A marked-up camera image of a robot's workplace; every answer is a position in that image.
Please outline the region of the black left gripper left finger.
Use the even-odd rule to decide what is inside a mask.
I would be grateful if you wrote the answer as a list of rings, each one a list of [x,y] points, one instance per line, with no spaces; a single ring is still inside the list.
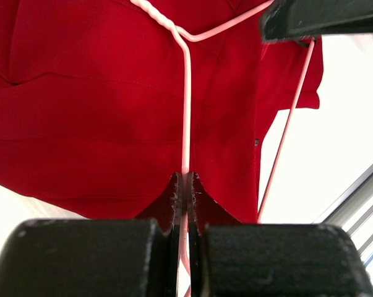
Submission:
[[[0,296],[176,296],[182,177],[132,220],[35,219],[0,253]]]

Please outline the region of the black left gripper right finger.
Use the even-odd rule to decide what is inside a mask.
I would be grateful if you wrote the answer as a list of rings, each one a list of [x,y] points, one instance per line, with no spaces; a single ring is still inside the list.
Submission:
[[[350,236],[327,224],[243,224],[190,173],[192,296],[373,296]]]

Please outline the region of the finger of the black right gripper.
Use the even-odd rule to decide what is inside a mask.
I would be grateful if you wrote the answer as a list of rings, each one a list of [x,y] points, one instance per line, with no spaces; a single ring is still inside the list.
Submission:
[[[373,33],[373,0],[273,1],[259,24],[269,42]]]

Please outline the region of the pink wire hanger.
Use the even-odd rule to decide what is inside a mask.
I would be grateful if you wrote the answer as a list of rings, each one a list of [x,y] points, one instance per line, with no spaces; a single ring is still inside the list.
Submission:
[[[272,1],[266,1],[263,4],[247,11],[239,17],[236,17],[226,23],[217,26],[207,32],[201,33],[199,35],[191,35],[189,32],[183,28],[174,24],[172,20],[163,15],[156,7],[154,7],[149,1],[132,1],[132,3],[145,11],[153,20],[155,20],[162,27],[166,28],[171,32],[175,42],[182,49],[184,56],[184,101],[183,101],[183,120],[182,120],[182,161],[181,161],[181,174],[182,174],[182,185],[187,184],[187,174],[190,172],[190,150],[191,150],[191,84],[192,84],[192,70],[191,70],[191,54],[186,40],[191,42],[198,42],[208,39],[214,35],[217,35],[243,21],[257,14],[258,12],[264,10]],[[289,114],[286,120],[285,128],[282,133],[280,144],[278,146],[277,154],[275,160],[273,161],[272,170],[267,181],[264,196],[262,198],[260,208],[258,211],[258,220],[261,220],[262,214],[264,213],[265,204],[269,196],[273,177],[275,175],[277,164],[280,159],[281,150],[283,148],[284,141],[289,128],[289,122],[291,121],[294,110],[296,109],[302,86],[305,81],[307,70],[311,61],[314,46],[316,44],[316,39],[311,38],[308,46],[307,55],[304,61],[303,69],[299,78],[298,86],[294,94],[293,102],[289,110]]]

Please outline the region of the red skirt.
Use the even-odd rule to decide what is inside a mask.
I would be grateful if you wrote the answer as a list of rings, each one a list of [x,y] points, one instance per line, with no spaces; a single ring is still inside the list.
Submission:
[[[253,15],[189,42],[191,170],[257,220],[262,141],[307,48]],[[87,218],[133,218],[181,169],[184,58],[130,1],[0,1],[0,185]]]

